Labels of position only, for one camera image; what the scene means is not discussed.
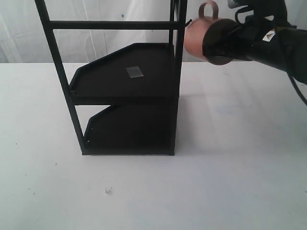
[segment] lower shelf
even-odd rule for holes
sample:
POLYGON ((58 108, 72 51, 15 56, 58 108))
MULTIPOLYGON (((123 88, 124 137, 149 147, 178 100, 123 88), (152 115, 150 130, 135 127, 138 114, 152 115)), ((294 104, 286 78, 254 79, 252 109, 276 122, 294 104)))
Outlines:
POLYGON ((173 155, 174 108, 167 104, 110 106, 90 119, 83 155, 173 155))

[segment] black shelf rack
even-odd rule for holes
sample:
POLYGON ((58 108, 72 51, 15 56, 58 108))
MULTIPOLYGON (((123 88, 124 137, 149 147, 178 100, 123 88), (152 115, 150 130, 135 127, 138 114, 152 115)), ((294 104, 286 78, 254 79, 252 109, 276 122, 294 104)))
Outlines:
POLYGON ((35 3, 82 155, 174 155, 187 0, 170 0, 168 22, 52 21, 44 0, 35 3), (80 67, 69 84, 54 29, 168 30, 169 41, 127 46, 80 67), (131 67, 143 76, 131 78, 131 67), (110 106, 83 135, 77 105, 110 106))

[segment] vertical post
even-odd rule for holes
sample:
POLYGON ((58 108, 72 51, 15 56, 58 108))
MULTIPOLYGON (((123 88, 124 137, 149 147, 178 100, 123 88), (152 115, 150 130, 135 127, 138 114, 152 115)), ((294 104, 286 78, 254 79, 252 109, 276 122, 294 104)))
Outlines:
POLYGON ((44 2, 44 0, 35 0, 35 4, 37 7, 37 11, 40 17, 40 21, 43 25, 43 29, 46 35, 46 39, 49 45, 49 49, 52 55, 52 59, 54 62, 54 65, 56 67, 58 76, 59 76, 59 81, 61 83, 61 87, 64 93, 64 97, 68 106, 68 110, 69 113, 71 115, 71 120, 74 126, 74 129, 76 131, 77 134, 77 138, 81 147, 81 151, 82 153, 85 151, 85 146, 84 146, 84 139, 83 139, 83 134, 82 134, 82 130, 81 130, 81 126, 80 126, 80 122, 78 119, 78 115, 77 115, 77 111, 76 108, 72 102, 71 99, 71 93, 70 93, 70 89, 69 89, 69 84, 66 78, 66 74, 65 74, 65 69, 63 67, 63 62, 61 60, 61 56, 59 53, 59 48, 57 45, 57 41, 55 39, 53 30, 51 28, 50 25, 50 18, 48 15, 48 11, 46 8, 46 4, 44 2))
POLYGON ((179 88, 180 88, 180 77, 182 67, 182 55, 183 55, 183 42, 185 33, 185 24, 187 16, 187 4, 188 0, 179 0, 179 29, 177 31, 177 43, 176 43, 176 55, 175 55, 175 84, 174 84, 174 106, 173 113, 175 113, 175 119, 171 120, 171 147, 175 148, 176 140, 176 129, 177 129, 177 114, 178 114, 178 103, 179 103, 179 88))
MULTIPOLYGON (((175 0, 170 0, 170 16, 169 16, 169 20, 171 22, 174 21, 174 17, 175 17, 175 0)), ((169 30, 168 32, 168 45, 172 46, 173 45, 173 39, 174 39, 174 30, 169 30)))

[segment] mug handle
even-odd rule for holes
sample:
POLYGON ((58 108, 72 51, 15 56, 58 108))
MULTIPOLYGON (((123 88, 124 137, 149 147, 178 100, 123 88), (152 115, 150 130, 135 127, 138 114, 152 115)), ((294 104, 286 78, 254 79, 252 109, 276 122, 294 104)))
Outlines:
POLYGON ((212 7, 212 11, 213 11, 213 14, 212 14, 212 18, 215 20, 215 19, 218 19, 219 17, 219 6, 216 4, 215 1, 213 0, 207 0, 205 1, 199 8, 198 10, 198 16, 200 18, 204 18, 205 17, 205 6, 209 4, 211 5, 212 7))

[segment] black metal frame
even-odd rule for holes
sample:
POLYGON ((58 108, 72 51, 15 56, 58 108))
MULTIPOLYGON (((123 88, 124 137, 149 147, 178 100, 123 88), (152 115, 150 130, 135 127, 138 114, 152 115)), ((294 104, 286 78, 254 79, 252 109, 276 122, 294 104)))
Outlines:
POLYGON ((179 98, 180 74, 183 54, 183 41, 186 23, 187 0, 170 0, 170 21, 169 22, 106 22, 106 21, 51 21, 48 15, 44 0, 35 0, 37 11, 43 25, 52 59, 55 64, 56 71, 59 76, 59 81, 65 96, 72 123, 76 131, 76 135, 82 150, 83 155, 86 153, 86 140, 83 137, 82 129, 78 119, 75 104, 73 103, 69 83, 66 77, 64 66, 59 53, 58 45, 53 33, 54 29, 90 29, 90 30, 169 30, 169 45, 173 46, 174 30, 177 30, 176 55, 174 64, 174 98, 173 111, 176 113, 175 118, 171 119, 172 132, 172 148, 175 147, 175 135, 177 126, 177 109, 179 98))

